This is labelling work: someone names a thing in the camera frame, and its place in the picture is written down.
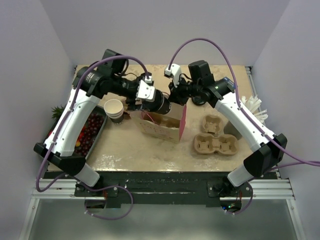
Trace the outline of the pink beige paper bag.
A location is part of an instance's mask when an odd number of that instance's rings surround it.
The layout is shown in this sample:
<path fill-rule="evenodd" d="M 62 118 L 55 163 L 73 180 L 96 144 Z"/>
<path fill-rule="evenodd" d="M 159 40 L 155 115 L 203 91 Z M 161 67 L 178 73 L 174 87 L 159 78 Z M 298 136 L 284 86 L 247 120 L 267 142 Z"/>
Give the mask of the pink beige paper bag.
<path fill-rule="evenodd" d="M 171 104 L 168 114 L 133 111 L 130 118 L 138 129 L 147 135 L 173 143 L 179 143 L 186 125 L 187 105 Z"/>

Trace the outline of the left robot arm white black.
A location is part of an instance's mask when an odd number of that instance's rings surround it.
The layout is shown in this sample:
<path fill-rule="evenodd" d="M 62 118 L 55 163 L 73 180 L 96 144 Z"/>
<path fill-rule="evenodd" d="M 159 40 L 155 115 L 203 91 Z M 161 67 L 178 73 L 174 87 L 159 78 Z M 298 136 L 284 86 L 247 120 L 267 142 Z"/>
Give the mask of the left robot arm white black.
<path fill-rule="evenodd" d="M 45 188 L 40 188 L 40 178 L 43 173 L 46 161 L 56 159 L 56 164 L 60 169 L 67 169 L 62 173 L 68 174 L 86 184 L 86 191 L 92 196 L 99 196 L 104 190 L 104 184 L 99 181 L 100 175 L 94 171 L 83 157 L 73 156 L 75 143 L 78 139 L 86 120 L 91 111 L 97 106 L 100 99 L 96 96 L 87 96 L 85 93 L 79 95 L 80 87 L 86 76 L 99 67 L 110 61 L 133 60 L 144 70 L 146 77 L 149 77 L 146 66 L 137 58 L 127 55 L 110 56 L 92 64 L 81 76 L 76 88 L 71 92 L 69 102 L 67 103 L 57 125 L 52 134 L 45 140 L 43 150 L 45 156 L 40 166 L 38 176 L 35 182 L 35 188 L 38 192 L 46 191 L 56 180 L 54 179 Z"/>

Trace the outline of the dark paper coffee cup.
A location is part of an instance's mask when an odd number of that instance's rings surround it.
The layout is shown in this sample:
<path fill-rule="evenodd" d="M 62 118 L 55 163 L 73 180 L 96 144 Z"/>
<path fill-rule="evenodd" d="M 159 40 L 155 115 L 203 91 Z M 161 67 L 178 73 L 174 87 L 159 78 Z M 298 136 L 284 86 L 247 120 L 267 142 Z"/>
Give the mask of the dark paper coffee cup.
<path fill-rule="evenodd" d="M 142 105 L 144 110 L 161 115 L 166 115 L 171 110 L 170 101 L 159 90 L 155 91 L 154 101 L 144 101 Z"/>

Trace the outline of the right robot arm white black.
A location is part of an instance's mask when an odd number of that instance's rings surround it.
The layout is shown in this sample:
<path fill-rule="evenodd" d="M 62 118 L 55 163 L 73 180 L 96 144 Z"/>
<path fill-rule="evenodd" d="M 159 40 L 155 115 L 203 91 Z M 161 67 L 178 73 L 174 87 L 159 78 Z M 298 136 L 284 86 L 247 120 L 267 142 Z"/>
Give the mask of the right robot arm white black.
<path fill-rule="evenodd" d="M 235 196 L 241 185 L 259 178 L 277 165 L 284 155 L 287 138 L 265 127 L 236 96 L 235 88 L 225 79 L 215 80 L 209 64 L 199 60 L 188 65 L 190 81 L 185 81 L 181 67 L 168 65 L 164 76 L 171 78 L 170 97 L 186 101 L 199 97 L 224 115 L 248 143 L 252 154 L 222 181 L 223 192 Z"/>

